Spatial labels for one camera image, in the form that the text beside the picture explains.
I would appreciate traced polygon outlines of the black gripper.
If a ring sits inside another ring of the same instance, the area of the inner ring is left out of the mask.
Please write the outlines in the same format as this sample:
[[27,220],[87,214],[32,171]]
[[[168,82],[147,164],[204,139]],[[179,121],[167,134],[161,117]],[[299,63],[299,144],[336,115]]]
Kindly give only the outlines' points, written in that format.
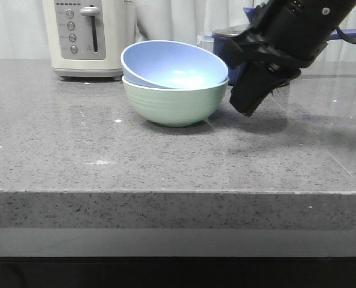
[[231,90],[230,104],[244,116],[252,116],[269,93],[315,61],[327,38],[327,26],[271,26],[263,32],[250,26],[229,38],[219,57],[231,68],[250,62]]

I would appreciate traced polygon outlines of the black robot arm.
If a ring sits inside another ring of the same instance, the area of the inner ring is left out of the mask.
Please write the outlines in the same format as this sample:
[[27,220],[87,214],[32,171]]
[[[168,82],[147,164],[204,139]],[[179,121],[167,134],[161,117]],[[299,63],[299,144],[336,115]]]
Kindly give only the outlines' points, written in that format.
[[244,65],[231,90],[236,111],[251,116],[263,99],[309,67],[356,1],[268,1],[250,25],[229,38],[219,57],[230,68]]

